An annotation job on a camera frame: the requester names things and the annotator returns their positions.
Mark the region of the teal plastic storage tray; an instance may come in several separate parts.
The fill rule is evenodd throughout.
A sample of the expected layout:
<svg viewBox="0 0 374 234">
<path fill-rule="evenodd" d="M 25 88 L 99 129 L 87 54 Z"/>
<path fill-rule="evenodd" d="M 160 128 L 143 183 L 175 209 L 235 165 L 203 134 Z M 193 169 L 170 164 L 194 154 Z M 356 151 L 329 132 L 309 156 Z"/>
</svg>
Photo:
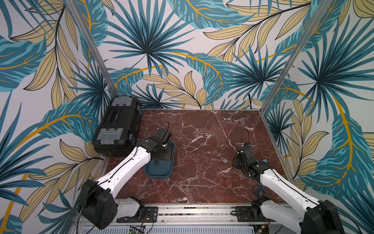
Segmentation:
<svg viewBox="0 0 374 234">
<path fill-rule="evenodd" d="M 163 156 L 161 159 L 152 159 L 145 165 L 145 174 L 152 178 L 169 178 L 173 171 L 174 165 L 175 145 L 169 141 L 158 156 Z"/>
</svg>

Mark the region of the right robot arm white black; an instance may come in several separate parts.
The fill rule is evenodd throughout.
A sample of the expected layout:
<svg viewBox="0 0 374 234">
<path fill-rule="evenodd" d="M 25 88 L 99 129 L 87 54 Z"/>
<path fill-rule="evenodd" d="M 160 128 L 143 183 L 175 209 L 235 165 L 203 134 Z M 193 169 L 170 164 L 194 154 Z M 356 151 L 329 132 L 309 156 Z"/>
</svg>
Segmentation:
<svg viewBox="0 0 374 234">
<path fill-rule="evenodd" d="M 283 199 L 290 208 L 278 205 L 266 196 L 252 201 L 250 208 L 238 207 L 235 215 L 239 221 L 251 218 L 255 221 L 278 222 L 296 234 L 343 234 L 344 227 L 336 206 L 308 195 L 282 177 L 265 161 L 257 161 L 251 145 L 243 144 L 237 150 L 232 167 L 245 177 L 257 181 L 259 188 L 267 187 Z"/>
</svg>

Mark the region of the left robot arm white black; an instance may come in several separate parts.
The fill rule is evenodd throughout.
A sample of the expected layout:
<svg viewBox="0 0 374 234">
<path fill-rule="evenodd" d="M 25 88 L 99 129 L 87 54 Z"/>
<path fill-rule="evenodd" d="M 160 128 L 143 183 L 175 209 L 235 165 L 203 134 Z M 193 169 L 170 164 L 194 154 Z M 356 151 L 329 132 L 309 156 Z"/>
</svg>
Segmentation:
<svg viewBox="0 0 374 234">
<path fill-rule="evenodd" d="M 124 217 L 142 217 L 144 204 L 136 198 L 118 201 L 117 195 L 124 185 L 151 160 L 167 160 L 172 154 L 168 146 L 172 133 L 159 128 L 157 133 L 142 139 L 131 153 L 110 172 L 96 181 L 87 180 L 79 194 L 79 216 L 99 230 L 114 220 Z"/>
</svg>

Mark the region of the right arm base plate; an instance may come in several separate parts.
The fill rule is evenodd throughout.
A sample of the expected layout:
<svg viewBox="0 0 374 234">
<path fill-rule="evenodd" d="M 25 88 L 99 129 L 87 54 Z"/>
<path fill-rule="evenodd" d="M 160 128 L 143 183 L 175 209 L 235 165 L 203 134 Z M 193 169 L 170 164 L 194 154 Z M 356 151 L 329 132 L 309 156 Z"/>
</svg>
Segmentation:
<svg viewBox="0 0 374 234">
<path fill-rule="evenodd" d="M 252 206 L 236 206 L 230 214 L 235 216 L 238 222 L 265 221 L 265 218 L 261 216 L 258 209 Z"/>
</svg>

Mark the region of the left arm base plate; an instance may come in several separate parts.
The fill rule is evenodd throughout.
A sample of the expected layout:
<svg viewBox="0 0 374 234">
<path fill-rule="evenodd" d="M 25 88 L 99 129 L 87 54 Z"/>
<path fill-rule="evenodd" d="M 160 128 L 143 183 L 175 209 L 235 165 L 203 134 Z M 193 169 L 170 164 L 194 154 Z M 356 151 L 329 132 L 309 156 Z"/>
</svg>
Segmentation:
<svg viewBox="0 0 374 234">
<path fill-rule="evenodd" d="M 142 214 L 136 214 L 127 219 L 128 223 L 156 223 L 158 219 L 157 206 L 144 207 Z"/>
</svg>

